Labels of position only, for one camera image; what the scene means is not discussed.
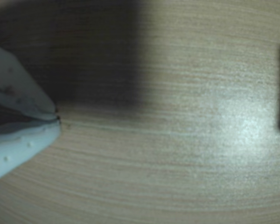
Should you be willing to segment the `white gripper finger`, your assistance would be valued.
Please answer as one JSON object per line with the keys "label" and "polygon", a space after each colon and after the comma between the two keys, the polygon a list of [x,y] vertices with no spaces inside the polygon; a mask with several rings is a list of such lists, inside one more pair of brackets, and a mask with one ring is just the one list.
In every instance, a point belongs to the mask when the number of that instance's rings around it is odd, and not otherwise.
{"label": "white gripper finger", "polygon": [[59,120],[0,126],[0,178],[49,147],[60,135]]}
{"label": "white gripper finger", "polygon": [[0,48],[0,105],[34,119],[57,119],[56,106],[16,56]]}

